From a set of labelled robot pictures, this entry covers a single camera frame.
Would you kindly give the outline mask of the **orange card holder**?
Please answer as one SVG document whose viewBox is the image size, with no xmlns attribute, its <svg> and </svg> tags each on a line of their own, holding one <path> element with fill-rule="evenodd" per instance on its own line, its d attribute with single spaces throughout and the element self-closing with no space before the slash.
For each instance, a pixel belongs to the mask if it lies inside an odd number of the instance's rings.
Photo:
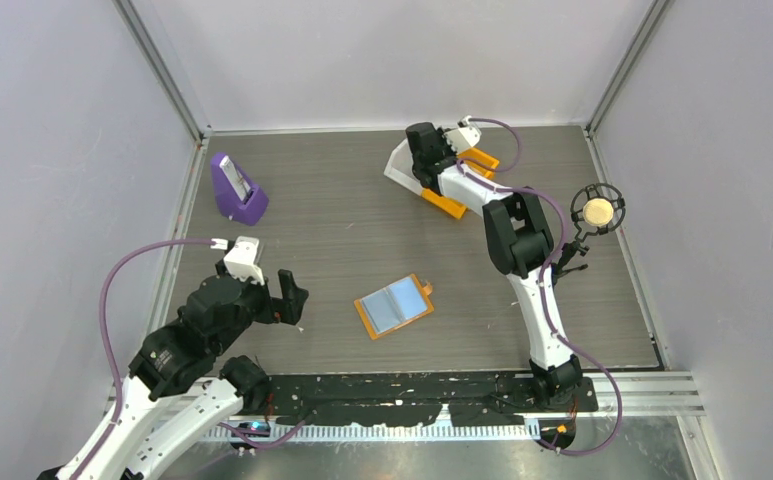
<svg viewBox="0 0 773 480">
<path fill-rule="evenodd" d="M 431 314 L 433 285 L 415 274 L 361 297 L 354 307 L 371 340 L 377 340 Z"/>
</svg>

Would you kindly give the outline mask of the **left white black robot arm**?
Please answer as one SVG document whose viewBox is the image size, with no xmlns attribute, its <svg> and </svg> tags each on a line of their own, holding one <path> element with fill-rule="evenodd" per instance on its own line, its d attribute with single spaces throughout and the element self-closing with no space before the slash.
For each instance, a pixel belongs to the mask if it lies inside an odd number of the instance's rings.
<svg viewBox="0 0 773 480">
<path fill-rule="evenodd" d="M 191 406 L 161 420 L 250 326 L 300 321 L 308 290 L 289 270 L 279 270 L 278 279 L 280 297 L 270 294 L 266 280 L 239 280 L 224 271 L 206 278 L 176 319 L 143 341 L 107 419 L 72 460 L 42 471 L 40 478 L 156 479 L 222 420 L 263 410 L 271 382 L 241 355 L 225 362 Z"/>
</svg>

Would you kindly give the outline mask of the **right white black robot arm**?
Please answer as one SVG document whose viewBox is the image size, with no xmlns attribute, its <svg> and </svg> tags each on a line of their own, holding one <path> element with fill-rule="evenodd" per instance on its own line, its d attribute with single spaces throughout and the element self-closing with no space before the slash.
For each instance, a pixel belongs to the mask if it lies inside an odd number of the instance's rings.
<svg viewBox="0 0 773 480">
<path fill-rule="evenodd" d="M 558 410 L 572 398 L 583 372 L 555 300 L 551 263 L 562 246 L 543 210 L 554 201 L 530 187 L 507 187 L 486 177 L 486 167 L 456 141 L 469 128 L 447 130 L 430 122 L 407 127 L 411 171 L 421 188 L 482 218 L 491 263 L 512 286 L 528 330 L 530 397 L 540 408 Z"/>
</svg>

